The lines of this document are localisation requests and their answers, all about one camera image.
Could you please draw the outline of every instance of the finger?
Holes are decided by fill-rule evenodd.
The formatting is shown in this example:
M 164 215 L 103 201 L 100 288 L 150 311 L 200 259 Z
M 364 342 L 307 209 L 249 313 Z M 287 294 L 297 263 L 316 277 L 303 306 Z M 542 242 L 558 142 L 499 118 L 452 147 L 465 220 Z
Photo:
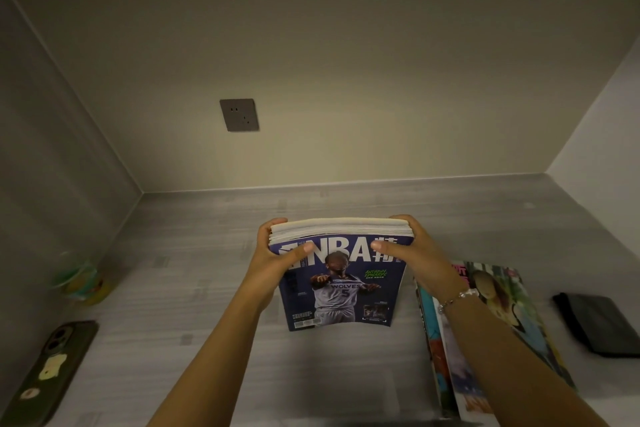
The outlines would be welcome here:
M 384 255 L 390 255 L 396 257 L 396 259 L 408 261 L 411 255 L 411 249 L 405 245 L 398 245 L 397 243 L 391 243 L 388 241 L 372 241 L 371 249 L 376 252 L 383 253 Z
M 297 248 L 294 248 L 290 252 L 285 253 L 284 255 L 280 255 L 278 257 L 278 262 L 282 265 L 282 267 L 286 270 L 291 267 L 296 262 L 304 259 L 311 251 L 314 249 L 313 242 L 307 242 L 304 245 L 300 245 Z
M 258 245 L 268 247 L 269 235 L 271 235 L 271 226 L 286 223 L 287 221 L 287 218 L 273 218 L 273 220 L 268 220 L 266 223 L 262 223 L 260 228 L 258 228 Z
M 427 230 L 425 230 L 420 222 L 410 214 L 394 214 L 393 216 L 389 216 L 389 218 L 394 218 L 396 220 L 407 220 L 409 222 L 409 226 L 413 230 L 414 237 L 418 237 L 419 235 L 428 235 Z

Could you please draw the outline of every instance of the white shorts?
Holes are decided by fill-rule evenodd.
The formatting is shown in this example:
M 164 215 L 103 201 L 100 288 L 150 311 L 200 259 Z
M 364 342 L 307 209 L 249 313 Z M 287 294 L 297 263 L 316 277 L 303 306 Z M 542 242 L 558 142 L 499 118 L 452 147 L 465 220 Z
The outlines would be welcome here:
M 320 326 L 337 323 L 354 323 L 356 313 L 353 307 L 347 309 L 322 309 L 316 310 L 316 319 L 320 319 Z

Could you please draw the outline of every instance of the wall outlet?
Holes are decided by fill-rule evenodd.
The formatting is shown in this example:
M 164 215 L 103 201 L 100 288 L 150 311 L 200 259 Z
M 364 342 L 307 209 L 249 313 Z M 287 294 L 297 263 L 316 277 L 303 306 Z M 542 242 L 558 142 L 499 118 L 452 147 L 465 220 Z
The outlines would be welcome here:
M 221 99 L 220 108 L 228 131 L 260 130 L 252 98 Z

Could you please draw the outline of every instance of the magazine cover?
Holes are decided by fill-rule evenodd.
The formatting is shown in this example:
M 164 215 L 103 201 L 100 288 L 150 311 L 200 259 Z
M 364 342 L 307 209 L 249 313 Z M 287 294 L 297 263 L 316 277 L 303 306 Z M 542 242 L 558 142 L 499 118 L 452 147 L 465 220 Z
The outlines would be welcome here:
M 444 344 L 438 326 L 436 309 L 433 305 L 433 298 L 418 284 L 415 285 L 415 292 L 420 304 L 420 315 L 424 324 L 424 332 L 427 336 L 427 344 L 431 355 L 431 368 L 436 380 L 436 390 L 438 392 L 438 402 L 442 409 L 443 417 L 457 417 L 458 405 L 453 395 L 451 375 L 447 365 Z
M 280 281 L 290 331 L 336 323 L 391 325 L 405 263 L 374 252 L 373 240 L 409 245 L 413 237 L 324 235 L 269 246 L 278 254 L 308 241 L 316 246 Z
M 556 348 L 552 345 L 544 324 L 526 293 L 522 278 L 515 269 L 474 262 L 452 264 L 469 287 L 480 292 L 480 299 L 516 334 L 542 361 L 575 388 Z M 444 342 L 451 382 L 462 420 L 496 424 L 484 392 L 462 355 L 444 314 L 437 314 Z

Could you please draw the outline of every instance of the forearm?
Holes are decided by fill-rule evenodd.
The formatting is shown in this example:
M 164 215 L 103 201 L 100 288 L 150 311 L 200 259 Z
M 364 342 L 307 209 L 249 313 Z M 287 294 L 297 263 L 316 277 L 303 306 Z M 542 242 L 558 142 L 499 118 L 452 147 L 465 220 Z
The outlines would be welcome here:
M 500 425 L 606 425 L 480 299 L 456 300 L 445 311 Z
M 229 425 L 259 316 L 259 304 L 239 289 L 148 427 Z

